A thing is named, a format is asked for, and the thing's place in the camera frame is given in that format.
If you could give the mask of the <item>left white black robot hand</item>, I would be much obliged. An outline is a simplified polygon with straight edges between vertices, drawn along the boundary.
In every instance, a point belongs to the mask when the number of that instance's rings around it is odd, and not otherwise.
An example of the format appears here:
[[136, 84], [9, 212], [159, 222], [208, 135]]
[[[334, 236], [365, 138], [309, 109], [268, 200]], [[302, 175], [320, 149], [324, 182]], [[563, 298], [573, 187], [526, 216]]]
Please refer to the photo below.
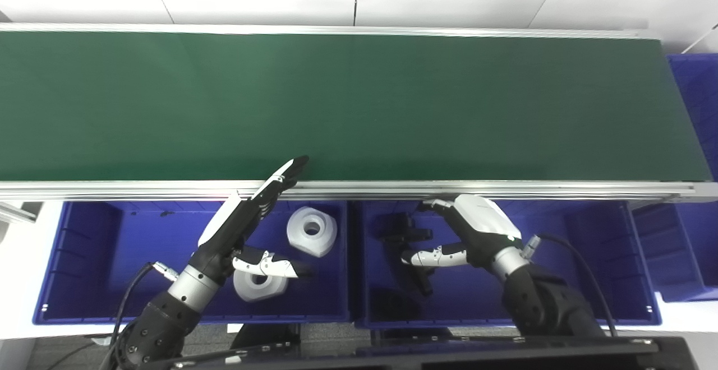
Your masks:
[[188, 265], [223, 285], [233, 271], [232, 254], [241, 251], [259, 222], [272, 211], [279, 196], [297, 184], [298, 176], [309, 160], [309, 156], [302, 155], [287, 161], [251, 197], [242, 198], [230, 209], [219, 228], [197, 248]]

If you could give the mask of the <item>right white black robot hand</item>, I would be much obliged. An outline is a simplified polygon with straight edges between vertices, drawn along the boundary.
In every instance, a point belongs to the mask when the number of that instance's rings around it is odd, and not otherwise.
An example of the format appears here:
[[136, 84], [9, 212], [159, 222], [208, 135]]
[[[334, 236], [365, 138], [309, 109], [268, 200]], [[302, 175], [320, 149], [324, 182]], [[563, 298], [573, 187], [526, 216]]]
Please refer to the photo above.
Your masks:
[[508, 215], [492, 200], [461, 194], [452, 201], [422, 201], [420, 208], [436, 212], [458, 236], [459, 242], [433, 249], [402, 252], [402, 263], [438, 268], [471, 265], [501, 281], [531, 261], [522, 255], [522, 235]]

